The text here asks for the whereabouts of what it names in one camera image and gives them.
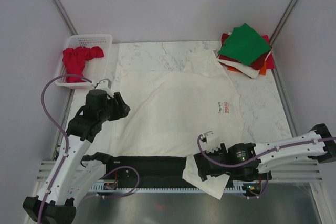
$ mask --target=red cloth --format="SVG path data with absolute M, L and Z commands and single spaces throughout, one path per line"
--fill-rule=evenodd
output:
M 222 46 L 224 45 L 224 42 L 226 41 L 226 39 L 229 37 L 228 34 L 223 34 L 222 35 Z M 268 36 L 267 35 L 264 35 L 262 36 L 264 38 L 264 40 L 269 43 L 269 40 L 268 40 Z M 265 63 L 265 59 L 267 57 L 269 52 L 266 52 L 264 54 L 262 54 L 258 59 L 256 59 L 254 62 L 252 62 L 251 65 L 249 65 L 250 67 L 252 67 L 253 69 L 255 70 L 260 70 L 263 66 L 264 66 L 264 63 Z M 219 59 L 220 60 L 228 60 L 228 61 L 233 61 L 233 62 L 239 62 L 237 60 L 234 60 L 232 58 L 229 58 L 229 57 L 226 57 L 224 55 L 219 55 Z
M 104 57 L 104 52 L 100 47 L 67 48 L 63 51 L 63 63 L 67 73 L 78 74 L 79 76 L 83 76 L 85 61 L 101 57 Z M 66 81 L 83 82 L 81 78 L 73 76 L 67 77 Z

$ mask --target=green cloth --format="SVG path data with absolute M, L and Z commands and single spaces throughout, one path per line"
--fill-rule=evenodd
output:
M 249 66 L 269 50 L 271 47 L 262 36 L 244 23 L 233 29 L 218 53 Z

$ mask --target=gray floor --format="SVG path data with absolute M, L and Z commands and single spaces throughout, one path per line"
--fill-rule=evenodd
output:
M 309 186 L 271 184 L 260 199 L 225 194 L 138 193 L 120 199 L 90 198 L 73 224 L 321 223 Z

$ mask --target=crumpled red cloth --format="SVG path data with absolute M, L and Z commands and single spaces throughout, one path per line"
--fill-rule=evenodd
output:
M 78 74 L 83 76 L 85 62 L 93 58 L 104 57 L 104 52 L 100 47 L 77 47 L 67 48 L 63 51 L 63 63 L 67 73 Z M 67 82 L 84 82 L 79 77 L 66 77 Z

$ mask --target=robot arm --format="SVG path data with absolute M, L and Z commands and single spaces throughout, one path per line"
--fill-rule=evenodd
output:
M 227 174 L 233 180 L 251 182 L 260 177 L 266 179 L 266 173 L 269 173 L 271 178 L 272 169 L 295 161 L 309 159 L 316 159 L 319 163 L 336 161 L 336 143 L 329 139 L 330 137 L 326 125 L 318 124 L 302 136 L 270 143 L 240 143 L 227 150 L 213 132 L 207 132 L 202 139 L 207 144 L 206 155 L 221 166 L 209 161 L 202 153 L 195 154 L 194 158 L 202 181 L 207 180 L 207 176 L 217 177 Z
M 36 197 L 26 197 L 23 207 L 33 221 L 37 221 L 42 199 L 48 193 L 42 211 L 43 224 L 72 223 L 76 207 L 89 188 L 106 172 L 104 160 L 92 160 L 72 182 L 77 167 L 101 131 L 105 121 L 114 121 L 128 115 L 130 108 L 124 103 L 120 93 L 111 92 L 111 82 L 102 80 L 96 89 L 90 90 L 76 116 L 70 120 L 66 131 L 69 140 L 62 142 L 59 156 L 45 184 Z M 52 178 L 57 175 L 50 188 Z

